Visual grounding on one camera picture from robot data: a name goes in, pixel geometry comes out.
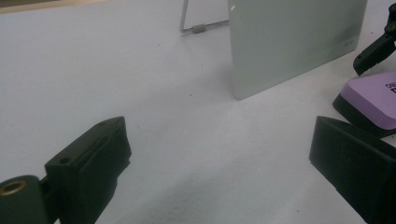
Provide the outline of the wooden table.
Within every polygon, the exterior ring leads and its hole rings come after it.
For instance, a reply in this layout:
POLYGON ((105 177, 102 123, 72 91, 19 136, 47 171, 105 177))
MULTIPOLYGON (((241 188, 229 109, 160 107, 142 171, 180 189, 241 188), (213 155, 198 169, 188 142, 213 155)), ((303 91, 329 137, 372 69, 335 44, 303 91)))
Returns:
POLYGON ((16 13, 54 7, 71 7, 107 0, 0 0, 0 14, 16 13))

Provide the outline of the white table sheet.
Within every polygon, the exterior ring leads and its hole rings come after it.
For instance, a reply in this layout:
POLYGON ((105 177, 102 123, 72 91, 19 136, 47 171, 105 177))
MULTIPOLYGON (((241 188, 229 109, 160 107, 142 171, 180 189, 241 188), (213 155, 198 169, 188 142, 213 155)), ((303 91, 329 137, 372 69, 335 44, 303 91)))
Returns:
POLYGON ((364 224, 310 164, 346 55, 245 100, 227 28, 178 30, 182 0, 0 14, 0 182, 122 116, 133 150, 98 224, 364 224))

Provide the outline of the purple and black eraser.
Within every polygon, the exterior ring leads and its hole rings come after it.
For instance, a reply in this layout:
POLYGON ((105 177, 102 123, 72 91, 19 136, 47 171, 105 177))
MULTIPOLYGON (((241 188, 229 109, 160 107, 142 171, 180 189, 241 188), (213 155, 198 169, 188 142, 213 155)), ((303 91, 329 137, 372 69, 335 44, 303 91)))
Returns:
POLYGON ((396 134, 396 72, 349 80, 332 106, 352 125, 374 136, 396 134))

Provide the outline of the pale glass whiteboard with stand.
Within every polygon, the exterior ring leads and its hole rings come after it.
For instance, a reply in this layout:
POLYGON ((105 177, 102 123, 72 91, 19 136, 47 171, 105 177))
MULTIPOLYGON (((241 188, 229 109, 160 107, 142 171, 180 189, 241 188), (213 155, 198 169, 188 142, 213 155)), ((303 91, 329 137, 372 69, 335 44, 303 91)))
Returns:
POLYGON ((179 31, 230 27, 233 94, 246 99, 356 49, 368 0, 227 0, 229 19, 179 31))

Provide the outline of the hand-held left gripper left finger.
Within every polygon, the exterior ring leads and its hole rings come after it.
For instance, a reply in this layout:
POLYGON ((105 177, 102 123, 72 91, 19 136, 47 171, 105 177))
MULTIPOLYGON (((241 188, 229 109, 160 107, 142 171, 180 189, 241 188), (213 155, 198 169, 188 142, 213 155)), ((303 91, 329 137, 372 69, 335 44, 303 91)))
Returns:
POLYGON ((94 224, 111 201, 132 152, 125 119, 92 126, 45 164, 62 224, 94 224))

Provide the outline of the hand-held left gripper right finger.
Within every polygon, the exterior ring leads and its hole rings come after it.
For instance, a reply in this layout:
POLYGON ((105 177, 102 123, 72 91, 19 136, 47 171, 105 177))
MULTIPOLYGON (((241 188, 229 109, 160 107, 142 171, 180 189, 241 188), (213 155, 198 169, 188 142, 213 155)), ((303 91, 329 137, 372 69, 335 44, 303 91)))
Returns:
POLYGON ((396 224, 396 147, 318 116, 309 160, 367 224, 396 224))

